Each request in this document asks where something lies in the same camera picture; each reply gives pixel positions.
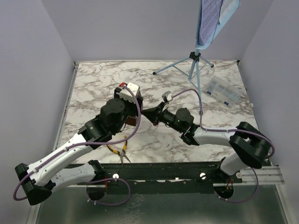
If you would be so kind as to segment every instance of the paper sheet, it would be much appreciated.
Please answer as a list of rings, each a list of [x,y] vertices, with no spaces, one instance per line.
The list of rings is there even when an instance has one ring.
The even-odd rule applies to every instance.
[[[204,45],[219,22],[219,14],[223,0],[202,0],[201,25],[199,29],[199,44]]]
[[[239,4],[239,0],[223,0],[223,4],[220,11],[220,23],[222,18],[226,16],[230,9],[236,4]]]

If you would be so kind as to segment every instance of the light blue tripod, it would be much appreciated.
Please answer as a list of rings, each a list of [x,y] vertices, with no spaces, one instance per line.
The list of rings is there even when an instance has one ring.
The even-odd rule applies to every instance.
[[[191,65],[191,70],[190,70],[189,74],[185,73],[184,71],[182,71],[181,69],[179,69],[178,67],[176,67],[177,64],[179,64],[179,63],[181,63],[181,62],[184,62],[184,61],[186,61],[186,60],[188,60],[188,59],[192,59],[192,60],[193,60],[192,65]],[[200,77],[199,77],[199,72],[200,72],[200,70],[202,70],[202,68],[203,68],[205,65],[202,66],[201,68],[199,68],[199,59],[202,59],[203,61],[205,61],[205,62],[206,62],[205,65],[206,65],[206,64],[209,64],[211,67],[214,67],[214,65],[213,65],[212,63],[210,63],[207,59],[205,59],[203,56],[201,56],[201,54],[200,54],[200,52],[199,52],[199,49],[196,49],[195,52],[191,52],[191,53],[190,53],[189,57],[184,58],[184,59],[182,59],[182,60],[180,60],[180,61],[177,61],[177,62],[175,62],[175,63],[173,63],[173,64],[170,64],[170,65],[168,65],[168,66],[166,66],[166,67],[164,67],[164,68],[162,68],[162,69],[160,69],[160,70],[158,70],[158,71],[154,71],[154,72],[153,72],[153,75],[155,75],[155,74],[157,74],[157,73],[159,73],[159,72],[161,72],[161,71],[164,71],[165,69],[168,69],[168,68],[170,68],[170,67],[173,67],[173,68],[179,70],[180,72],[182,72],[184,75],[188,76],[188,80],[190,81],[190,83],[191,83],[195,88],[198,89],[198,93],[199,93],[199,95],[201,96],[201,94],[200,94]],[[193,75],[193,71],[194,71],[194,67],[195,67],[195,66],[196,66],[196,75]],[[196,86],[196,85],[193,83],[193,81],[192,81],[192,79],[193,79],[195,76],[197,77],[197,86]]]
[[[214,65],[212,64],[212,63],[210,63],[207,59],[205,59],[203,56],[201,56],[201,54],[200,54],[200,50],[204,50],[204,49],[206,49],[211,43],[212,43],[212,41],[213,41],[213,39],[218,35],[218,33],[220,32],[220,30],[224,27],[224,25],[227,23],[227,21],[229,20],[229,18],[233,15],[233,13],[237,10],[237,8],[239,7],[239,5],[240,5],[240,0],[236,0],[235,2],[234,2],[234,5],[230,8],[230,10],[227,12],[227,14],[221,19],[221,22],[220,22],[220,19],[219,19],[219,17],[218,17],[218,25],[217,25],[217,27],[216,27],[216,29],[215,29],[215,31],[214,31],[214,34],[213,34],[213,36],[211,36],[208,40],[207,40],[207,42],[204,44],[204,45],[199,45],[198,43],[196,43],[196,45],[195,45],[195,52],[191,52],[191,54],[190,54],[190,56],[189,57],[187,57],[187,58],[184,58],[184,59],[182,59],[182,60],[180,60],[180,61],[177,61],[177,62],[175,62],[175,63],[173,63],[173,64],[170,64],[170,65],[168,65],[168,66],[166,66],[166,67],[164,67],[164,68],[162,68],[162,69],[160,69],[160,70],[158,70],[158,71],[154,71],[153,72],[153,75],[155,75],[155,74],[157,74],[157,73],[159,73],[159,72],[161,72],[161,71],[164,71],[165,69],[168,69],[168,68],[170,68],[170,67],[173,67],[173,68],[175,68],[175,69],[177,69],[177,70],[179,70],[180,72],[182,72],[184,75],[186,75],[186,76],[188,76],[188,80],[190,81],[190,83],[195,87],[195,88],[197,88],[198,89],[198,93],[199,93],[199,95],[201,96],[201,94],[200,94],[200,77],[199,77],[199,72],[202,70],[202,68],[206,65],[206,64],[209,64],[211,67],[214,67]],[[198,37],[198,35],[199,35],[199,28],[200,28],[200,25],[201,25],[201,23],[200,23],[200,12],[201,12],[201,9],[199,9],[199,20],[198,20],[198,26],[197,26],[197,37]],[[176,65],[177,64],[179,64],[179,63],[181,63],[181,62],[184,62],[184,61],[186,61],[186,60],[188,60],[188,59],[192,59],[193,60],[193,62],[192,62],[192,65],[191,65],[191,70],[190,70],[190,72],[189,72],[189,74],[187,74],[187,73],[185,73],[185,72],[183,72],[181,69],[179,69],[178,67],[176,67]],[[199,68],[199,59],[202,59],[203,61],[205,61],[206,62],[206,64],[204,65],[204,66],[202,66],[201,68]],[[193,75],[193,71],[194,71],[194,67],[196,66],[196,78],[197,78],[197,86],[192,82],[192,79],[195,77],[195,75]]]

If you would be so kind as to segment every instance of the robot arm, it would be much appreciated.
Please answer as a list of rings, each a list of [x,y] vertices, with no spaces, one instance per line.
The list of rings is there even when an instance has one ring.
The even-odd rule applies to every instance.
[[[143,98],[140,87],[128,83],[141,108]],[[112,135],[120,132],[129,116],[137,116],[137,107],[133,96],[125,88],[116,88],[114,98],[107,101],[100,110],[100,114],[85,123],[69,141],[41,160],[32,164],[19,164],[15,170],[21,181],[26,175],[28,178],[21,184],[31,205],[46,200],[57,189],[79,182],[88,182],[93,179],[103,179],[105,172],[98,161],[89,161],[77,168],[65,168],[75,159],[99,147],[94,142],[108,142]]]
[[[188,145],[223,145],[232,147],[235,154],[224,157],[219,165],[217,175],[227,179],[240,169],[246,167],[261,168],[263,161],[266,159],[271,145],[264,139],[258,137],[263,136],[258,130],[247,122],[241,122],[237,127],[228,128],[234,130],[243,130],[242,132],[223,132],[223,129],[214,128],[213,131],[204,130],[199,125],[194,124],[194,117],[187,108],[180,108],[176,114],[172,114],[167,110],[170,93],[163,95],[164,102],[154,108],[143,110],[142,114],[153,125],[160,122],[174,130],[182,133],[181,139]]]

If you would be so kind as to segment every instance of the metal screw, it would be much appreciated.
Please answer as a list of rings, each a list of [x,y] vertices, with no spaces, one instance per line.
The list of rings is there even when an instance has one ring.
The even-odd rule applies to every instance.
[[[242,174],[241,174],[240,172],[237,172],[237,173],[235,174],[235,176],[236,176],[238,179],[241,179],[241,178],[242,178]]]
[[[205,174],[205,173],[200,173],[199,177],[200,177],[202,180],[204,180],[204,179],[206,179],[206,174]]]
[[[120,178],[120,176],[118,174],[113,174],[112,176],[113,178]]]

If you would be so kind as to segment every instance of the pliers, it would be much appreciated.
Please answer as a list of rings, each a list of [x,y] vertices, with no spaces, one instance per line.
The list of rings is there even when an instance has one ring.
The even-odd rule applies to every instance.
[[[110,150],[111,152],[113,152],[114,154],[118,154],[118,155],[120,156],[122,166],[123,166],[123,157],[125,157],[129,162],[131,162],[131,161],[129,160],[129,158],[127,157],[127,155],[126,155],[127,145],[128,145],[128,141],[125,141],[125,144],[124,144],[124,146],[123,146],[121,152],[120,152],[120,151],[117,151],[117,150],[115,150],[115,149],[113,149],[113,148],[111,148],[110,145],[107,145],[107,147],[109,148],[109,150]]]

